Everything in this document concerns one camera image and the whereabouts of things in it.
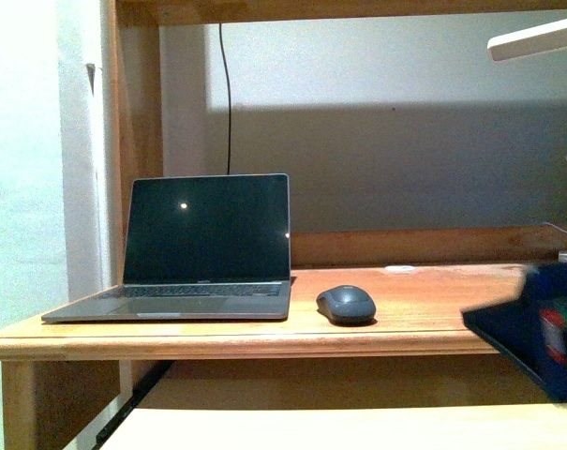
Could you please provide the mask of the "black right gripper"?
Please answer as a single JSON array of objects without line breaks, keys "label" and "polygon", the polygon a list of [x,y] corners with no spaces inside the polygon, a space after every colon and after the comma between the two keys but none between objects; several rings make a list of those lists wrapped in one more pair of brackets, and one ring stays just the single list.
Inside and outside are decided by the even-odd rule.
[{"label": "black right gripper", "polygon": [[533,266],[517,298],[466,309],[462,320],[552,401],[567,402],[567,264]]}]

